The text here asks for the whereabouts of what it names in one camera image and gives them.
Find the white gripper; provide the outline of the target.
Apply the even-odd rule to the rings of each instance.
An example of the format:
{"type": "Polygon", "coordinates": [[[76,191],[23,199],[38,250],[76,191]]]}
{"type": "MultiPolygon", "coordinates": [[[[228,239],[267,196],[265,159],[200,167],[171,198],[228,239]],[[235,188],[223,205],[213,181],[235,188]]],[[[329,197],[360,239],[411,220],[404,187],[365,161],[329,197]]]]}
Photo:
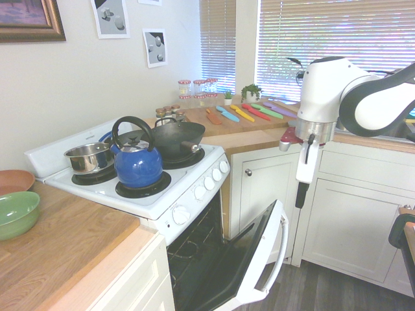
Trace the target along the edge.
{"type": "Polygon", "coordinates": [[[308,191],[308,183],[311,183],[314,176],[314,170],[318,159],[319,143],[314,141],[309,144],[305,141],[300,150],[296,179],[298,189],[296,195],[295,207],[301,209],[305,203],[305,197],[308,191]]]}

